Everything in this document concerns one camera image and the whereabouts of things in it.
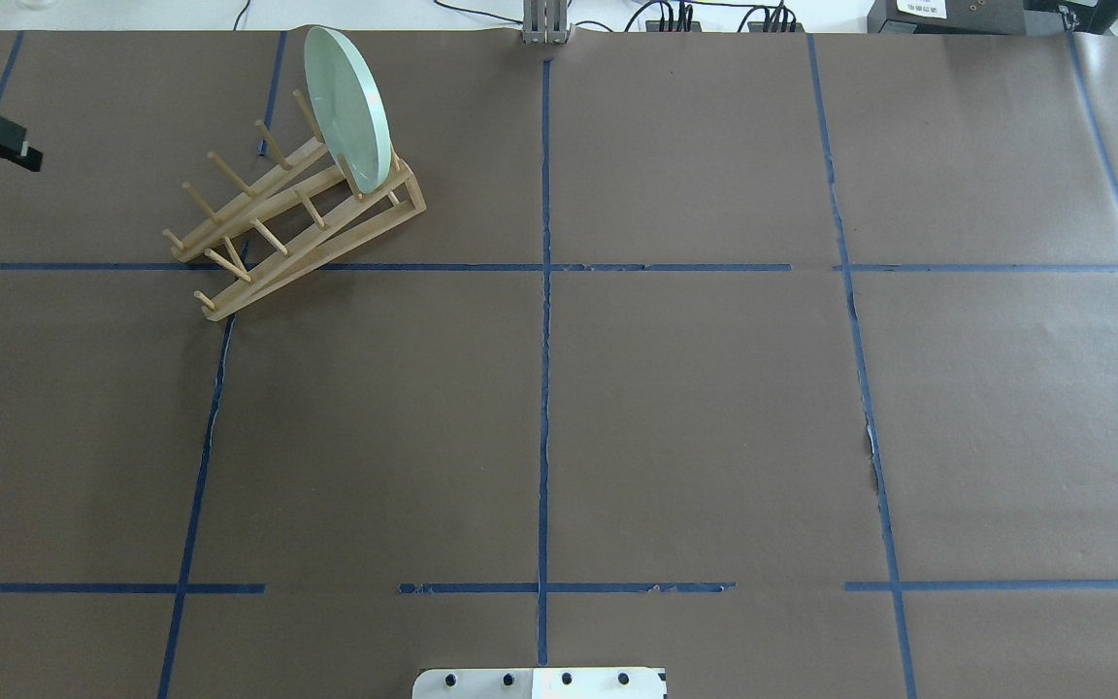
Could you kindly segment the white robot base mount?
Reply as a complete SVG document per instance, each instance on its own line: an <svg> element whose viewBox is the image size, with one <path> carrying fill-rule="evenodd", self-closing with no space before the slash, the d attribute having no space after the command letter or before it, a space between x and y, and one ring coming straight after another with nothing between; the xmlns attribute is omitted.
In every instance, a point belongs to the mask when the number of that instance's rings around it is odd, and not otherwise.
<svg viewBox="0 0 1118 699"><path fill-rule="evenodd" d="M429 669L413 698L667 698L666 671L648 667Z"/></svg>

